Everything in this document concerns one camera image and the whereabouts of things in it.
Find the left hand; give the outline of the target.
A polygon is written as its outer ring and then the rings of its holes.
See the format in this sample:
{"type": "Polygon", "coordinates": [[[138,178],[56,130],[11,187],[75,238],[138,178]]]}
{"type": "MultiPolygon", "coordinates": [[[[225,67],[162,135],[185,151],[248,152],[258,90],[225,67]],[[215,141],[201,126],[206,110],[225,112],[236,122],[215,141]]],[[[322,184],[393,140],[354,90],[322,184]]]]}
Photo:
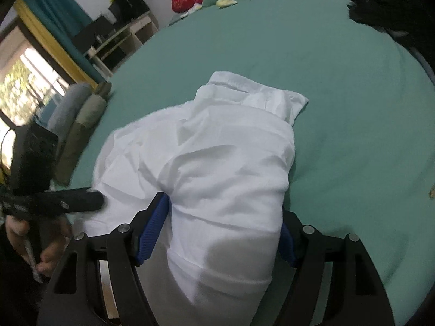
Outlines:
{"type": "MultiPolygon", "coordinates": [[[[26,241],[29,240],[29,234],[33,233],[35,229],[28,221],[11,215],[6,216],[4,224],[7,239],[12,248],[24,261],[30,264],[26,241]]],[[[35,268],[39,274],[51,277],[72,237],[72,227],[65,216],[59,216],[54,221],[47,223],[45,227],[48,242],[45,249],[41,251],[39,263],[35,268]]]]}

